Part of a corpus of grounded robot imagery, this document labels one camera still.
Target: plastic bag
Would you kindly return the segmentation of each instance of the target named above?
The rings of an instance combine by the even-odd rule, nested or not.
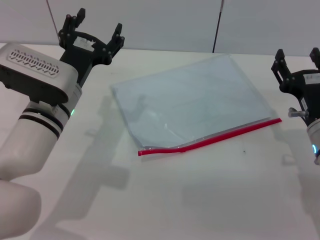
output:
[[[229,55],[112,90],[139,156],[185,152],[281,122]]]

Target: white table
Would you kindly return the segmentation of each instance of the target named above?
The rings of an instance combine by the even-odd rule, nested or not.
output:
[[[320,167],[303,121],[287,116],[299,105],[279,91],[274,56],[232,55],[282,123],[183,154],[137,156],[110,85],[210,57],[121,50],[110,66],[96,66],[42,171],[14,180],[42,198],[37,225],[15,239],[319,239]],[[315,68],[307,57],[286,60],[292,72]],[[0,92],[1,144],[28,98],[2,84]]]

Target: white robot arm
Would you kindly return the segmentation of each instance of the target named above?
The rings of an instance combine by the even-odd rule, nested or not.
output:
[[[66,16],[59,32],[65,49],[60,60],[9,43],[0,49],[0,81],[28,95],[30,102],[0,149],[0,239],[28,232],[37,222],[41,198],[37,191],[9,182],[42,169],[58,141],[92,67],[109,65],[123,47],[119,23],[111,41],[75,29],[85,18]]]

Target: metal bolt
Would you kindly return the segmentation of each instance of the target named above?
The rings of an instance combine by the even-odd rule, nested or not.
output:
[[[297,111],[293,107],[289,108],[289,112],[288,112],[289,118],[296,118],[296,117],[304,118],[306,116],[308,116],[308,111]]]

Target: camera vent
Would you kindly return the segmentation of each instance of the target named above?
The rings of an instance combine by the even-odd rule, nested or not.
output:
[[[57,65],[53,65],[50,62],[39,59],[37,56],[32,56],[18,49],[12,51],[8,59],[13,63],[17,63],[51,78],[54,78],[59,73],[59,67]]]

